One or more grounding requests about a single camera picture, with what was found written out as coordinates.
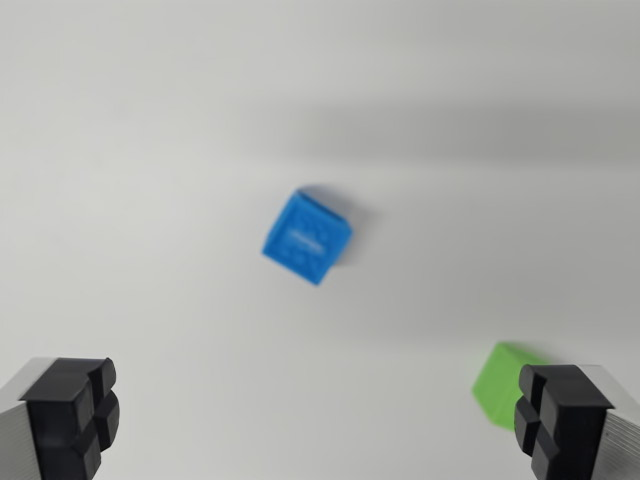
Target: blue cube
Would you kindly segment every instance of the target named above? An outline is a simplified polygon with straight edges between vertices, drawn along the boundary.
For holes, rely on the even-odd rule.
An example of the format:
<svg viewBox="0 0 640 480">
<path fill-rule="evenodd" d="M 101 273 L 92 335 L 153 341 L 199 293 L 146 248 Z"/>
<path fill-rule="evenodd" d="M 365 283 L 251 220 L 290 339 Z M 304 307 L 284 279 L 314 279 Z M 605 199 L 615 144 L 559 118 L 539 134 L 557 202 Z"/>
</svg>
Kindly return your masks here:
<svg viewBox="0 0 640 480">
<path fill-rule="evenodd" d="M 262 253 L 319 285 L 350 237 L 344 218 L 297 191 L 269 232 Z"/>
</svg>

